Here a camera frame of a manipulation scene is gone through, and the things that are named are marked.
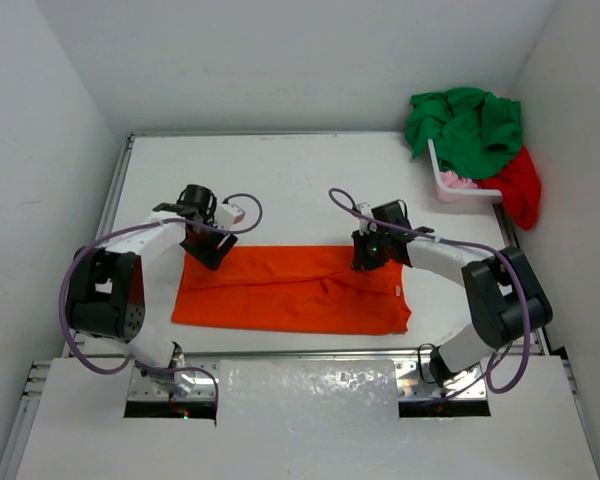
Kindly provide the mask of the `orange t shirt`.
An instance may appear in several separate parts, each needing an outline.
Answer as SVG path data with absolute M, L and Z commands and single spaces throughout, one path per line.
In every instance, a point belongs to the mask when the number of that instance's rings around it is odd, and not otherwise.
M 403 334 L 411 311 L 402 267 L 352 269 L 344 245 L 242 246 L 211 271 L 186 258 L 171 320 L 301 334 Z

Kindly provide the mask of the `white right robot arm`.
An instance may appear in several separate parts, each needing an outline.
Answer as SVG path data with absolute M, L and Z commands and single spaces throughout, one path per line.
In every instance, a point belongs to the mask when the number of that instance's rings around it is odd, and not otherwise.
M 432 348 L 428 380 L 438 387 L 483 359 L 493 369 L 499 352 L 522 342 L 518 370 L 508 384 L 487 385 L 495 393 L 511 390 L 529 362 L 532 332 L 552 320 L 552 307 L 524 252 L 517 247 L 489 246 L 441 238 L 426 227 L 413 229 L 406 208 L 393 201 L 378 207 L 359 203 L 351 213 L 359 219 L 352 233 L 356 271 L 372 271 L 388 262 L 429 271 L 464 288 L 468 324 Z

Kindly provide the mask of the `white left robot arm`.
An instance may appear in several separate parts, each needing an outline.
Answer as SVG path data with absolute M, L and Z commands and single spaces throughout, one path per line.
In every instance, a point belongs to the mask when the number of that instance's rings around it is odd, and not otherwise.
M 178 368 L 178 345 L 145 320 L 144 271 L 175 247 L 218 269 L 237 241 L 230 229 L 244 217 L 228 199 L 220 202 L 208 188 L 188 185 L 176 202 L 158 204 L 143 223 L 82 248 L 61 287 L 63 331 L 107 340 L 149 371 Z

